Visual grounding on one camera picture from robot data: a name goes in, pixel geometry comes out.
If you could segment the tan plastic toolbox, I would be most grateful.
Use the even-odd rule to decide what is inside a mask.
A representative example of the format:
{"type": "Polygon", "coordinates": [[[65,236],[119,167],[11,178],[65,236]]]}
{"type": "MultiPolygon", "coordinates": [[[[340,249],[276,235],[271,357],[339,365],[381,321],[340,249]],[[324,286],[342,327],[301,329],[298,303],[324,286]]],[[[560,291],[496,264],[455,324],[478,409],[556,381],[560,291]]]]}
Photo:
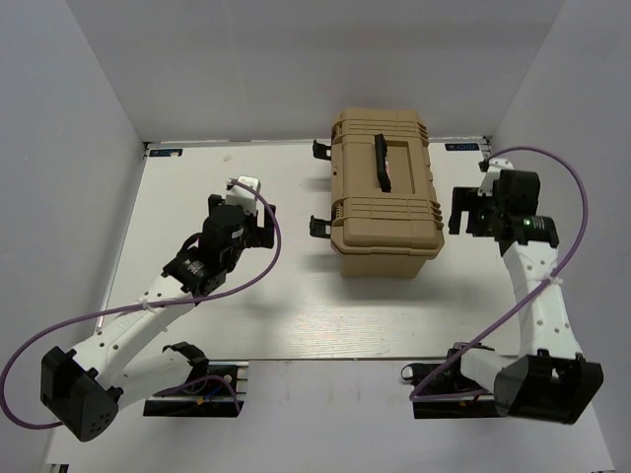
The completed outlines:
{"type": "Polygon", "coordinates": [[[445,244],[428,131],[405,109],[346,108],[331,127],[330,244],[346,278],[415,278],[445,244]],[[387,142],[381,191],[374,137],[387,142]]]}

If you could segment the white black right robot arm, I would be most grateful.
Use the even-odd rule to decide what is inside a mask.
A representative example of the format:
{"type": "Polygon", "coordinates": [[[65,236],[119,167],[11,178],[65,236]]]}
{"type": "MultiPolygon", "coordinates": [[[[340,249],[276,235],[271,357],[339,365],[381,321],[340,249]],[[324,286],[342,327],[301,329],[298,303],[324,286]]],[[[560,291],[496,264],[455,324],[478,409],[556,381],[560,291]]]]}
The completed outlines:
{"type": "Polygon", "coordinates": [[[479,187],[453,192],[450,232],[459,232],[466,213],[469,234],[499,244],[520,305],[520,348],[510,360],[476,345],[447,365],[445,379],[459,393],[486,389],[503,417],[573,425],[602,386],[603,371],[585,359],[552,278],[559,237],[554,221],[536,213],[539,190],[535,172],[492,169],[479,187]]]}

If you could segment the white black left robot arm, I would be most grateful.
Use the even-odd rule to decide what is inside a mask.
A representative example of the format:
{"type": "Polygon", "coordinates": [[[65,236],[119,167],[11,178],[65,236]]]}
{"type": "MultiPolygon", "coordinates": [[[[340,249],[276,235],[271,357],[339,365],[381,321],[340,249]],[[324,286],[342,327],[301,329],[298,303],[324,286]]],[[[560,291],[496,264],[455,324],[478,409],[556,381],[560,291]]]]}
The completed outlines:
{"type": "Polygon", "coordinates": [[[68,351],[55,347],[41,362],[40,398],[74,437],[101,435],[125,407],[154,394],[196,393],[208,381],[209,361],[188,342],[164,346],[154,358],[137,355],[202,299],[218,290],[247,248],[274,244],[273,213],[257,223],[259,196],[232,187],[211,195],[200,233],[190,236],[144,294],[95,335],[68,351]]]}

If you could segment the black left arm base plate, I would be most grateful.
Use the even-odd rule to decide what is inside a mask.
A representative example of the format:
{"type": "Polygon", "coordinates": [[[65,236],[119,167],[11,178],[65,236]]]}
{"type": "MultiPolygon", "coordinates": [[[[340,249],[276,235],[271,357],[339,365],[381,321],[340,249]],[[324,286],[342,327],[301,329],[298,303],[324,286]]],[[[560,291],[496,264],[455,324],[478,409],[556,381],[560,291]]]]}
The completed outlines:
{"type": "Polygon", "coordinates": [[[207,367],[208,378],[175,393],[153,396],[143,407],[146,418],[236,419],[245,404],[248,362],[207,367]]]}

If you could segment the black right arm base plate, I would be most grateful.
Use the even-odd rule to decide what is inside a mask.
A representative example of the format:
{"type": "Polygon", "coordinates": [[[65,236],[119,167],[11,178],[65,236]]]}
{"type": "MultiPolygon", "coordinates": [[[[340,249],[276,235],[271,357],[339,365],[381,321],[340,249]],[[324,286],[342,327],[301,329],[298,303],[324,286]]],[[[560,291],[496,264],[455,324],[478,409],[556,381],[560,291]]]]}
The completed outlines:
{"type": "Polygon", "coordinates": [[[455,362],[416,394],[412,403],[415,420],[495,419],[494,398],[460,372],[455,362]]]}

